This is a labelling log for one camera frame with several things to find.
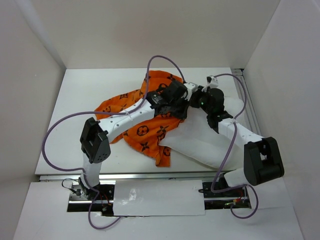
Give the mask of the white cover plate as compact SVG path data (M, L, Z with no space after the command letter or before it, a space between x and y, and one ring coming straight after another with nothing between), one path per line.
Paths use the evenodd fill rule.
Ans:
M113 214L124 217L202 216L201 180L118 180Z

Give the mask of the white pillow with yellow edge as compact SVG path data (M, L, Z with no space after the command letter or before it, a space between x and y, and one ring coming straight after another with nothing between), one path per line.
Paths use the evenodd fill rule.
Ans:
M242 100L224 97L225 110L235 116L243 108ZM231 140L216 133L207 123L207 114L200 108L189 107L187 118L177 128L166 133L160 146L169 147L183 155L213 168L221 165ZM243 164L243 150L233 145L223 170L235 170Z

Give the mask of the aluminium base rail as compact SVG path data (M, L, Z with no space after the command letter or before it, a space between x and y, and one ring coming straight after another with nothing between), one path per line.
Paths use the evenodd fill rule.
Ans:
M93 203L92 211L100 212L105 217L112 217L115 184L117 180L201 180L199 192L204 197L205 210L229 209L235 204L235 209L249 209L251 207L248 190L238 188L223 193L210 191L214 172L160 172L160 173L137 173L137 174L102 174L100 176L100 194ZM69 191L68 212L87 212L92 202L91 196L86 196L79 184L78 175L42 175L40 182L60 182L61 186Z

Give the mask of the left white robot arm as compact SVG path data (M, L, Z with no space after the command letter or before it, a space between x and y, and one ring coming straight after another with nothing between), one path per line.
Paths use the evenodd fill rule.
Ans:
M99 193L99 174L102 162L111 154L110 143L121 133L158 115L184 120L192 94L197 90L193 83L172 81L162 92L150 91L132 106L109 118L86 120L80 137L84 173L80 175L81 194L88 200Z

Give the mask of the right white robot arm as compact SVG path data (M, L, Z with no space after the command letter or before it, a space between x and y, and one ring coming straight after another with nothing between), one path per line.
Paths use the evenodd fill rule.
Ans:
M206 113L209 127L231 141L212 190L223 196L230 196L236 188L257 186L283 177L285 169L276 139L262 137L241 125L225 110L224 103L222 90L203 86L199 86L190 99L191 107L200 108ZM242 149L243 166L220 173L233 146Z

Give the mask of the orange patterned pillowcase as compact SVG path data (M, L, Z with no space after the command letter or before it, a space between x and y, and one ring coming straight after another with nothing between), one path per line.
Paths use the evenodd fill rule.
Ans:
M169 84L176 80L180 83L183 79L166 71L151 70L149 72L148 91L161 93ZM139 89L114 96L103 101L96 112L118 113L142 99L146 90L147 80L144 79ZM166 134L174 130L183 121L175 118L170 112L157 115L135 125L117 136L112 143L123 139L131 148L155 160L157 167L168 168L171 166L171 148L160 145Z

